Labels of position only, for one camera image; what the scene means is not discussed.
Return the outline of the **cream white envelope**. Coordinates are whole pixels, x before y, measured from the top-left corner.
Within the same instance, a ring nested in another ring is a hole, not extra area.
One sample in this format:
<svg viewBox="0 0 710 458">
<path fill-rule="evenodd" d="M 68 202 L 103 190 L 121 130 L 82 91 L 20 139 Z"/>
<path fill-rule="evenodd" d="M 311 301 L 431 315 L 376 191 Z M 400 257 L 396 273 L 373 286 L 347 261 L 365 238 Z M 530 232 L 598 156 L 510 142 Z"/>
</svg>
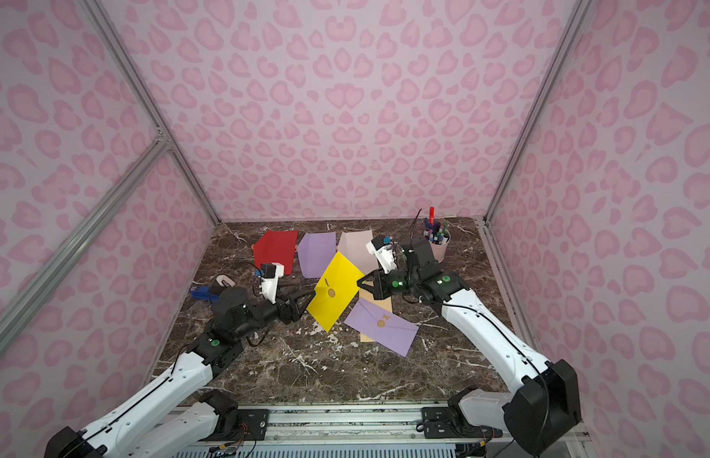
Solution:
<svg viewBox="0 0 710 458">
<path fill-rule="evenodd" d="M 376 257 L 367 250 L 367 245 L 374 236 L 371 230 L 343 232 L 338 244 L 338 251 L 355 265 L 362 274 L 369 274 L 378 269 Z"/>
</svg>

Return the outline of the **yellow envelope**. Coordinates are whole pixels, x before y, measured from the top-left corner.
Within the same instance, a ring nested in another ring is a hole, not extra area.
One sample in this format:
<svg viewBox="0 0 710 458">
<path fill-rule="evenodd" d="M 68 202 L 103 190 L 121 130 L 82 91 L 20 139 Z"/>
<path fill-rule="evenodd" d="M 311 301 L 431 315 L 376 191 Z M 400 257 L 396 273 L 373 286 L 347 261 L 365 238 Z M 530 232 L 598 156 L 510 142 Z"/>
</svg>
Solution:
<svg viewBox="0 0 710 458">
<path fill-rule="evenodd" d="M 358 280 L 363 276 L 364 273 L 340 252 L 325 269 L 315 286 L 314 299 L 307 307 L 308 313 L 325 332 L 332 329 L 358 294 Z"/>
</svg>

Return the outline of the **red envelope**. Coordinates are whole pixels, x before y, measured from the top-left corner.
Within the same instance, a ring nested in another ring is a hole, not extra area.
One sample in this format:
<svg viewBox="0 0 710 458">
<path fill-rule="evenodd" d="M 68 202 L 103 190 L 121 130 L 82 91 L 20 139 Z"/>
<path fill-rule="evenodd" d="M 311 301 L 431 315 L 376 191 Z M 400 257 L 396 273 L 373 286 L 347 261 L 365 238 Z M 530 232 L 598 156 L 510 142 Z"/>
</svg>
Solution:
<svg viewBox="0 0 710 458">
<path fill-rule="evenodd" d="M 283 266 L 284 275 L 291 275 L 298 236 L 298 231 L 267 231 L 253 245 L 255 265 L 261 267 L 263 263 L 279 263 Z"/>
</svg>

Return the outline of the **lilac envelope with butterfly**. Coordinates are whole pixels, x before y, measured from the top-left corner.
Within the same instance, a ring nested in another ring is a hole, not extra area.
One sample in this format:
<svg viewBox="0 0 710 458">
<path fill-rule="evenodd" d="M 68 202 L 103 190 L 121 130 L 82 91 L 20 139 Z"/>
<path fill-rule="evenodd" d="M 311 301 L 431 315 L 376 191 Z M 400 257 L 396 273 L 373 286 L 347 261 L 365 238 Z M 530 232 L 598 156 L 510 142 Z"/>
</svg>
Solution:
<svg viewBox="0 0 710 458">
<path fill-rule="evenodd" d="M 298 244 L 299 267 L 305 279 L 322 276 L 337 253 L 335 232 L 306 233 Z"/>
</svg>

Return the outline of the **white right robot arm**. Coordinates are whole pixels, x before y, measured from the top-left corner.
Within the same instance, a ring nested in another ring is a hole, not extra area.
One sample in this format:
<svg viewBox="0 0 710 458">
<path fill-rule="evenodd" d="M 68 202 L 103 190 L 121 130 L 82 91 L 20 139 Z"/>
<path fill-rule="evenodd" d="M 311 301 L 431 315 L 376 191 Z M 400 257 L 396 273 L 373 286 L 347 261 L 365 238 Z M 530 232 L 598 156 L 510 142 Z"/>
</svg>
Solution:
<svg viewBox="0 0 710 458">
<path fill-rule="evenodd" d="M 524 452 L 539 457 L 582 421 L 578 375 L 566 361 L 552 362 L 515 335 L 457 273 L 436 261 L 430 244 L 387 237 L 366 244 L 378 268 L 358 285 L 374 299 L 410 296 L 452 324 L 488 360 L 509 389 L 508 398 L 479 389 L 451 398 L 456 426 L 507 431 Z"/>
</svg>

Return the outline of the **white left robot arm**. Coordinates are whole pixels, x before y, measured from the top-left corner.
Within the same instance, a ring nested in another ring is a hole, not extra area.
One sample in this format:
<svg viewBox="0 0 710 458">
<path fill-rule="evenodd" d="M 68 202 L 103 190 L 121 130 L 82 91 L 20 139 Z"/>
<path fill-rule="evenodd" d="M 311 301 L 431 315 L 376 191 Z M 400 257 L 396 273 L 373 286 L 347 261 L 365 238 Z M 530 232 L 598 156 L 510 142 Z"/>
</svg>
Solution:
<svg viewBox="0 0 710 458">
<path fill-rule="evenodd" d="M 213 317 L 204 332 L 182 347 L 169 368 L 100 419 L 55 433 L 45 456 L 127 457 L 179 403 L 224 372 L 255 333 L 275 322 L 297 322 L 315 296 L 312 289 L 298 290 L 271 301 L 243 287 L 225 289 L 210 305 Z"/>
</svg>

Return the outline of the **tan kraft envelope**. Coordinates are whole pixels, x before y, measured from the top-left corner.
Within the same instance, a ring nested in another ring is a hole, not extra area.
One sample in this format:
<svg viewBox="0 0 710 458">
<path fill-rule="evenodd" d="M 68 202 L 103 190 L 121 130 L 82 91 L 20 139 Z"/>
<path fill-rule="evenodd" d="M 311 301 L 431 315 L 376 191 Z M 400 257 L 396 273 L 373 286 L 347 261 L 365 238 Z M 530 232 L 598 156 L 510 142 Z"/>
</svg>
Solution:
<svg viewBox="0 0 710 458">
<path fill-rule="evenodd" d="M 385 299 L 385 300 L 376 300 L 371 293 L 369 293 L 368 291 L 366 291 L 362 288 L 360 289 L 359 298 L 361 300 L 373 303 L 374 305 L 381 307 L 383 310 L 386 310 L 388 312 L 392 312 L 392 301 L 390 298 Z M 373 343 L 373 340 L 370 339 L 368 336 L 366 336 L 366 334 L 361 334 L 360 342 L 361 343 Z"/>
</svg>

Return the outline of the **pink pen cup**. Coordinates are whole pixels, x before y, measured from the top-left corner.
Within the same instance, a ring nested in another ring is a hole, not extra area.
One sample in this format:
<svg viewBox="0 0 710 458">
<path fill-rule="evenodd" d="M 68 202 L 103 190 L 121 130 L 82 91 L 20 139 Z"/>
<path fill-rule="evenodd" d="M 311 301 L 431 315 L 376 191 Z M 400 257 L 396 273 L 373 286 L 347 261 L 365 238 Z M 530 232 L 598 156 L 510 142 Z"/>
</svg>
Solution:
<svg viewBox="0 0 710 458">
<path fill-rule="evenodd" d="M 437 263 L 442 263 L 446 257 L 446 250 L 450 243 L 450 233 L 446 229 L 440 229 L 437 232 L 431 230 L 425 231 L 425 238 L 429 242 L 434 259 Z"/>
</svg>

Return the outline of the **white tape dispenser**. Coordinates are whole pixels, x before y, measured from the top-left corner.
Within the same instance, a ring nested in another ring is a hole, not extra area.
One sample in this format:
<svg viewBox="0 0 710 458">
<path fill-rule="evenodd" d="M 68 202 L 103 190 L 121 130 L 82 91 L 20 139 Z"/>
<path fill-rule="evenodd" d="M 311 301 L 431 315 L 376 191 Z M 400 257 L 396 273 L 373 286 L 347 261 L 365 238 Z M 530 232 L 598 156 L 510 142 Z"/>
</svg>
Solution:
<svg viewBox="0 0 710 458">
<path fill-rule="evenodd" d="M 227 275 L 218 275 L 215 278 L 215 282 L 223 288 L 233 287 L 236 285 L 236 282 L 229 278 Z"/>
</svg>

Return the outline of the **aluminium mounting rail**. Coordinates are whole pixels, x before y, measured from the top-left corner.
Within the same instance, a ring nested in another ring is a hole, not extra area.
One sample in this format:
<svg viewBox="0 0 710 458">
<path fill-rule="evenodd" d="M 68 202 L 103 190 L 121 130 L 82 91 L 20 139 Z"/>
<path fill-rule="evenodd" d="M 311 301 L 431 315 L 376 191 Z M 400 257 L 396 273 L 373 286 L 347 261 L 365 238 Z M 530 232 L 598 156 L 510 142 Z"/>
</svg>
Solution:
<svg viewBox="0 0 710 458">
<path fill-rule="evenodd" d="M 207 441 L 219 414 L 207 404 L 176 408 L 127 457 L 525 457 L 502 438 L 427 439 L 416 427 L 421 408 L 445 403 L 242 406 L 270 410 L 262 441 Z"/>
</svg>

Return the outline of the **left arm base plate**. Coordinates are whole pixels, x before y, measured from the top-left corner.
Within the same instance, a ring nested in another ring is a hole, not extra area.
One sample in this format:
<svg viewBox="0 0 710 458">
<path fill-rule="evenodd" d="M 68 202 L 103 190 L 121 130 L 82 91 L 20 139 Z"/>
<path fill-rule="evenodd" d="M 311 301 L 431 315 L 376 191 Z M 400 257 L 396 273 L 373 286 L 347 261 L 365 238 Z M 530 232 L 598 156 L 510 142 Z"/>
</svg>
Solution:
<svg viewBox="0 0 710 458">
<path fill-rule="evenodd" d="M 207 441 L 238 442 L 239 440 L 262 441 L 268 429 L 270 410 L 232 408 L 219 416 L 213 433 Z"/>
</svg>

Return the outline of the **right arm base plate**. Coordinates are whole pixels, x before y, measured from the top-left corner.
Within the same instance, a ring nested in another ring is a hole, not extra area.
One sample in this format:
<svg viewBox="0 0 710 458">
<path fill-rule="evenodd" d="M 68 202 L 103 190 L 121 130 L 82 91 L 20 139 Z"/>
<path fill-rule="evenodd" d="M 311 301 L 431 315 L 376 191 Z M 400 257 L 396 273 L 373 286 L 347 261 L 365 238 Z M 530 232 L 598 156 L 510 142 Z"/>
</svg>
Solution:
<svg viewBox="0 0 710 458">
<path fill-rule="evenodd" d="M 502 438 L 502 429 L 471 425 L 461 412 L 453 406 L 427 406 L 421 408 L 421 421 L 417 431 L 427 439 L 484 439 Z"/>
</svg>

